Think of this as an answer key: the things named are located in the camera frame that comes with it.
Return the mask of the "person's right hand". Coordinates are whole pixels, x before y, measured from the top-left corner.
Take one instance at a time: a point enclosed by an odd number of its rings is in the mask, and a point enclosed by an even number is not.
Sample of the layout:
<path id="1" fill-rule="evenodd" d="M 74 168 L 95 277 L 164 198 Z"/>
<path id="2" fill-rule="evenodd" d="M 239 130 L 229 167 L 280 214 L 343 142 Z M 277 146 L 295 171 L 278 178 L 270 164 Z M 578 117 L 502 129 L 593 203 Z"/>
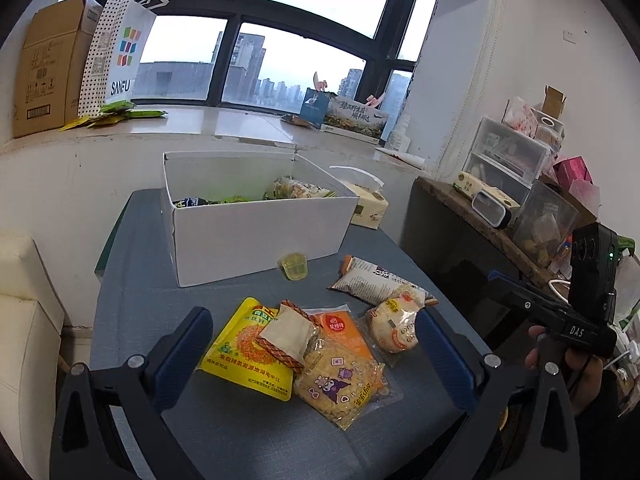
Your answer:
<path id="1" fill-rule="evenodd" d="M 544 338 L 546 329 L 541 325 L 532 325 L 528 329 L 528 336 L 536 341 L 536 346 L 528 352 L 525 366 L 536 370 L 540 358 L 538 340 Z M 603 362 L 597 357 L 585 356 L 573 349 L 565 351 L 564 362 L 572 371 L 567 392 L 574 415 L 580 414 L 599 394 L 602 384 Z"/>

